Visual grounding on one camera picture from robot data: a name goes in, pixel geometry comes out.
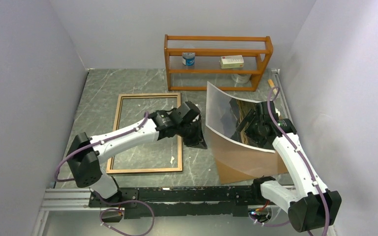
wooden shelf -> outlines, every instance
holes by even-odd
[[[182,53],[195,52],[195,64],[185,66]],[[270,37],[169,36],[164,38],[167,87],[170,90],[206,90],[204,87],[175,87],[172,73],[252,74],[251,87],[222,87],[224,91],[255,91],[273,53]],[[242,55],[244,67],[221,69],[221,56]]]

table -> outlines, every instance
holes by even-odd
[[[240,86],[226,74],[186,74],[174,79],[177,84],[202,84],[206,81],[217,86]],[[268,78],[271,71],[266,71],[255,92],[231,91],[231,95],[257,101],[265,101],[270,86]],[[67,147],[75,135],[86,132],[88,136],[108,133],[113,130],[115,109],[118,95],[121,93],[159,93],[168,92],[164,69],[92,69],[83,89]],[[205,91],[181,91],[182,101],[198,104],[205,125]],[[285,104],[278,97],[276,108],[286,117]],[[59,178],[72,177],[68,165],[62,166]],[[166,187],[166,186],[219,186],[219,176],[210,150],[183,148],[183,171],[175,173],[123,174],[115,175],[121,187]],[[278,175],[281,184],[292,185],[289,174]],[[231,185],[250,185],[252,180],[237,182]],[[77,188],[75,182],[57,183],[56,188]]]

gray marble surface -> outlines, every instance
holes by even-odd
[[[257,101],[264,101],[267,98],[270,89],[267,79],[271,74],[266,72],[260,81],[256,92],[228,92],[231,95],[247,98]],[[182,75],[175,77],[173,83],[178,85],[206,85],[210,81],[215,85],[234,86],[236,83],[228,76],[223,75]],[[108,133],[113,130],[115,111],[118,101],[118,95],[122,93],[158,93],[169,92],[164,69],[95,69],[90,70],[82,98],[77,108],[74,124],[70,134],[67,147],[70,146],[75,135],[86,132],[88,136]],[[198,104],[201,114],[202,123],[205,125],[205,91],[180,91],[183,101],[192,101]],[[276,107],[281,111],[282,116],[286,117],[283,112],[282,100],[276,100]],[[164,103],[140,101],[130,101],[128,104],[134,107],[132,111],[122,110],[122,114],[127,114],[126,122],[137,122],[145,110],[153,111],[158,107],[163,107]],[[126,154],[121,155],[117,160],[123,163],[115,165],[123,168],[146,167],[147,165],[163,166],[167,163],[170,165],[171,154],[173,152],[173,140],[164,141],[164,144],[150,144],[147,148],[140,149],[136,154],[134,150],[128,150]],[[71,177],[68,165],[62,166],[60,178]],[[217,168],[210,150],[194,149],[183,147],[183,171],[175,173],[153,173],[153,174],[122,174],[115,175],[118,184],[121,187],[159,187],[159,186],[217,186],[220,185]],[[292,184],[288,174],[279,175],[281,184]],[[251,184],[252,180],[234,183],[233,185]],[[76,188],[74,182],[57,183],[56,188]]]

transparent plastic sheet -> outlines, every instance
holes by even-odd
[[[205,140],[212,150],[221,183],[286,173],[274,150],[259,147],[236,128],[257,101],[230,96],[207,86]]]

white box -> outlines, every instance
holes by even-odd
[[[241,68],[244,66],[244,59],[242,55],[225,56],[220,60],[221,69]]]

